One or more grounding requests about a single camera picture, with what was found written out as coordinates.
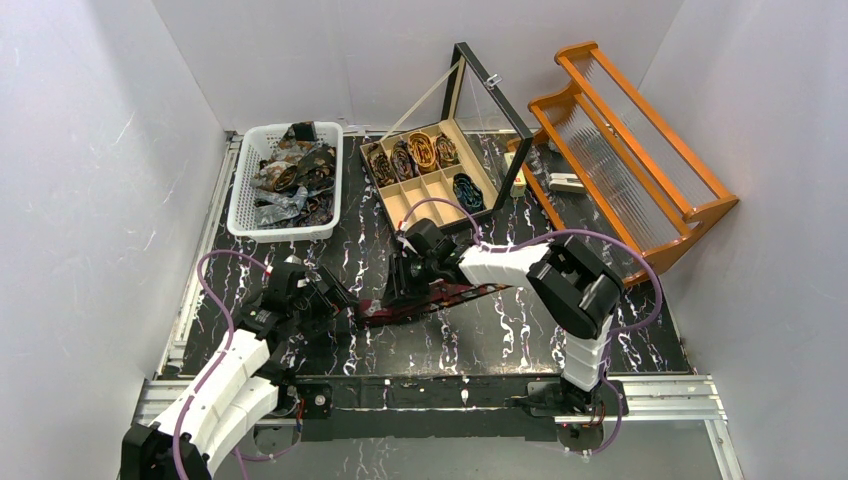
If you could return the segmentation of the red patterned tie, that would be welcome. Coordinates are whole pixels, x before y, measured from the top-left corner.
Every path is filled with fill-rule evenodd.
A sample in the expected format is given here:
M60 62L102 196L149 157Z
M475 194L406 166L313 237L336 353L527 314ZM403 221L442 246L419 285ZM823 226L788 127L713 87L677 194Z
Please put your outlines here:
M500 284L470 286L438 281L429 286L428 293L417 297L405 297L392 302L361 300L356 310L356 323L368 327L403 323L408 319L449 309L507 288L507 285Z

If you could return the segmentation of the blue green tie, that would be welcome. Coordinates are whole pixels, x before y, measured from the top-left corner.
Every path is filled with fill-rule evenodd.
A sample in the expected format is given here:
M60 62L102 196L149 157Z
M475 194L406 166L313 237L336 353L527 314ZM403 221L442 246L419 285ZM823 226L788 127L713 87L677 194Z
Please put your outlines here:
M469 214L475 214L486 209L482 190L465 173L453 176L452 190L460 206Z

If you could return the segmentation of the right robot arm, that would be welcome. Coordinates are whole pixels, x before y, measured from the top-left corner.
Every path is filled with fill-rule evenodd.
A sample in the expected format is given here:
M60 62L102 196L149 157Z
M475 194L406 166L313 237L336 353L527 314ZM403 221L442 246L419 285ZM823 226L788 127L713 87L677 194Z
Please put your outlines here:
M559 382L530 385L514 404L539 415L594 412L623 282L573 235L521 248L460 245L420 220L400 236L383 295L362 317L390 323L509 287L534 292L565 334Z

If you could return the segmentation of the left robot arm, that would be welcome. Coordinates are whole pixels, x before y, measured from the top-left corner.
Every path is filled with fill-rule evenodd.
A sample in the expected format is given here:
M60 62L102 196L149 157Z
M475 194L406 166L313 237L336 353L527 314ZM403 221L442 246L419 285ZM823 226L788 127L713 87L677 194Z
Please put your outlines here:
M165 410L123 437L122 479L211 479L263 417L285 405L293 374L274 359L295 326L329 328L356 297L326 268L286 259L235 311L210 361Z

